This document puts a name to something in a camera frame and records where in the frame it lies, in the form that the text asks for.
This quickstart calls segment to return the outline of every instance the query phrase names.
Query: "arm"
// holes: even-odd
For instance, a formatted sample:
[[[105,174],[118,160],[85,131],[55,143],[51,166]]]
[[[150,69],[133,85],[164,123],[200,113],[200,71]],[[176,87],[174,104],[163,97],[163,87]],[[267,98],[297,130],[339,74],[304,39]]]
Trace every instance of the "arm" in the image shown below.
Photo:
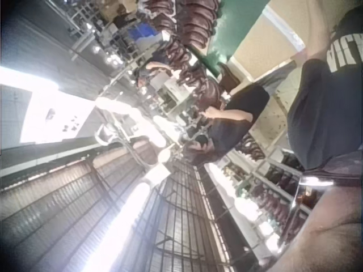
[[[327,26],[321,0],[306,0],[309,13],[309,41],[306,48],[307,59],[326,59],[326,50],[330,42],[330,32]]]
[[[207,118],[222,118],[236,121],[247,120],[248,122],[252,122],[254,119],[252,114],[239,109],[219,110],[209,107],[203,115]]]
[[[170,70],[170,66],[157,61],[150,61],[146,66],[146,69],[151,70],[153,68],[165,68]]]

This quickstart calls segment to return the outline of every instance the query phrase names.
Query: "dark hair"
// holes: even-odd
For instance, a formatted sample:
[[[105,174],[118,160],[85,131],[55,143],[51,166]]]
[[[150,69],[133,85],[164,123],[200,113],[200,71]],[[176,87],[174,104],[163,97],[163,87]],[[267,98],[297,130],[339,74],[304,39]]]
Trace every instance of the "dark hair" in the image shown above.
[[[223,155],[219,154],[216,150],[211,151],[203,151],[203,150],[195,150],[190,148],[191,145],[194,144],[194,141],[189,141],[183,147],[183,158],[194,166],[200,166],[205,163],[212,163],[217,161]]]

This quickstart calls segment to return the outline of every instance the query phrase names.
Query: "man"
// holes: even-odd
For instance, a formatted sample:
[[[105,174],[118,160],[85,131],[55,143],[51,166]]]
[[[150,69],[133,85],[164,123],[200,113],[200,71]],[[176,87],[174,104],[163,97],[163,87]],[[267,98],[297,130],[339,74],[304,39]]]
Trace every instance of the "man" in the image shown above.
[[[362,7],[346,14],[329,42],[319,0],[306,1],[308,59],[288,114],[288,135],[299,161],[312,169],[362,145],[363,35]]]
[[[288,135],[297,158],[312,169],[362,144],[363,9],[347,13],[330,41],[320,1],[306,2],[308,60],[288,114]],[[361,224],[362,188],[330,189],[269,272],[363,271]]]

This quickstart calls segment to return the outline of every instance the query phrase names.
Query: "brown boot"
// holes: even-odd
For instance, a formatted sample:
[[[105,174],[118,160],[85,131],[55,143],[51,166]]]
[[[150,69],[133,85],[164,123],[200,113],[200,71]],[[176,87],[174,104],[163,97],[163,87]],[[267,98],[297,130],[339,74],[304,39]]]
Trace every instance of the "brown boot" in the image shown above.
[[[240,80],[231,72],[227,65],[221,62],[218,65],[221,68],[222,74],[220,86],[229,94],[235,87],[240,85]]]

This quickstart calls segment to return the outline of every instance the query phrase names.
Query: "woman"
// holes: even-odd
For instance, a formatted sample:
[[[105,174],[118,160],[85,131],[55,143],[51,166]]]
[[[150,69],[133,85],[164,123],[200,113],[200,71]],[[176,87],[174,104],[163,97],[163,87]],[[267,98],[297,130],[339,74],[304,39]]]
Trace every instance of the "woman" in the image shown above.
[[[209,107],[203,115],[213,119],[208,136],[189,141],[183,156],[192,165],[214,162],[232,150],[246,135],[267,105],[269,94],[252,84],[231,98],[224,110]]]

